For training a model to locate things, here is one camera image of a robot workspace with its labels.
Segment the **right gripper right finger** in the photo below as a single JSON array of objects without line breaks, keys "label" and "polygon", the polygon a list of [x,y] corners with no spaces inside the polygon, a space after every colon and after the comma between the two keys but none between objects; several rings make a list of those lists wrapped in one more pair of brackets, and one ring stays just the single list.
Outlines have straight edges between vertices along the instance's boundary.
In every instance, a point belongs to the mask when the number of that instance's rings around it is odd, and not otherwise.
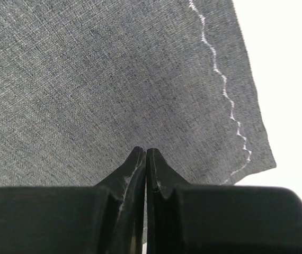
[{"label": "right gripper right finger", "polygon": [[302,201],[279,187],[195,185],[146,153],[148,253],[302,253]]}]

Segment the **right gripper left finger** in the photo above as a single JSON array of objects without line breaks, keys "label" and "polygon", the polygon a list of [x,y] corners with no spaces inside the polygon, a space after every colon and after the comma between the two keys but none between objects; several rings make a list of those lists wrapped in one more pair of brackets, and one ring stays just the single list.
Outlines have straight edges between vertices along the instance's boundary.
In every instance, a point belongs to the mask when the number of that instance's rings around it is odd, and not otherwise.
[{"label": "right gripper left finger", "polygon": [[0,253],[141,253],[146,154],[92,187],[1,187]]}]

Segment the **grey cloth placemat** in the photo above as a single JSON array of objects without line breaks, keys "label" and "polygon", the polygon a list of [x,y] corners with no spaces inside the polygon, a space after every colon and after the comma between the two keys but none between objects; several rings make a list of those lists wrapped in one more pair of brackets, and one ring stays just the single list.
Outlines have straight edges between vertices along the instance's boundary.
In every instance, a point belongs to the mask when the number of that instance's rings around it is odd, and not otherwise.
[{"label": "grey cloth placemat", "polygon": [[276,167],[233,1],[0,1],[0,187],[157,148],[191,183]]}]

